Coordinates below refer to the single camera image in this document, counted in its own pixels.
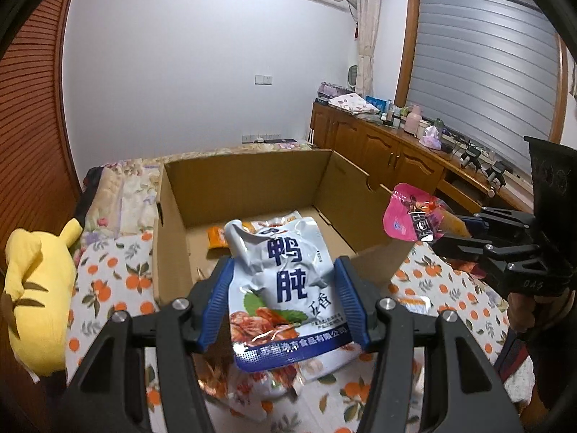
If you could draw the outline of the person's right hand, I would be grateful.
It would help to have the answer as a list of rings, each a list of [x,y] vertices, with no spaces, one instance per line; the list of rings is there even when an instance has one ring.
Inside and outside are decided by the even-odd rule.
[[[546,317],[550,304],[544,298],[535,298],[511,292],[507,297],[507,317],[511,328],[525,333]]]

